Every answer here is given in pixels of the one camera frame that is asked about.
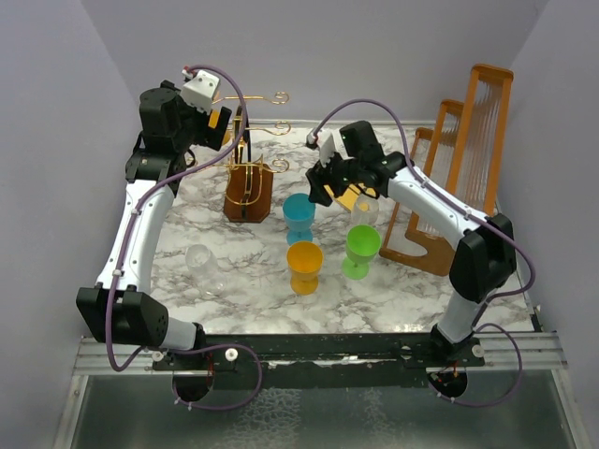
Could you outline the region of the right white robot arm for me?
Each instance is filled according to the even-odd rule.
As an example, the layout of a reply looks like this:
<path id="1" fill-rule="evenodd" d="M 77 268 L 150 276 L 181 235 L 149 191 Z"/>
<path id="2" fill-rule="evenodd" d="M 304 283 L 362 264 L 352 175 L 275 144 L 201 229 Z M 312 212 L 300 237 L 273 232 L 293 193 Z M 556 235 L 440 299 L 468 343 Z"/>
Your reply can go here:
<path id="1" fill-rule="evenodd" d="M 449 271 L 453 294 L 431 331 L 430 354 L 437 364 L 450 366 L 462 357 L 483 302 L 516 270 L 513 225 L 501 213 L 489 216 L 460 202 L 403 153 L 384 153 L 370 123 L 350 123 L 340 135 L 346 158 L 331 133 L 312 130 L 306 137 L 307 147 L 319 155 L 306 173 L 309 199 L 329 206 L 349 185 L 361 183 L 415 212 L 449 243 L 454 252 Z"/>

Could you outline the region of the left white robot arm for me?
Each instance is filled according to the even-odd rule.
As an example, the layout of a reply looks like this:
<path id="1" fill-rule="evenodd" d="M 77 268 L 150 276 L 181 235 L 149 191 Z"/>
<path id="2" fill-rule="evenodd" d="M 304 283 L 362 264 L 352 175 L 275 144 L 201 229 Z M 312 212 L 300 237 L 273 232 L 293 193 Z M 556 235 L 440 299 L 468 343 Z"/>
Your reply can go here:
<path id="1" fill-rule="evenodd" d="M 230 109 L 210 121 L 220 80 L 200 71 L 177 88 L 164 80 L 139 97 L 141 130 L 125 164 L 125 204 L 110 257 L 93 287 L 82 287 L 76 305 L 100 342 L 174 350 L 183 367 L 206 360 L 201 327 L 172 318 L 149 295 L 153 258 L 162 225 L 179 189 L 193 145 L 219 150 Z"/>

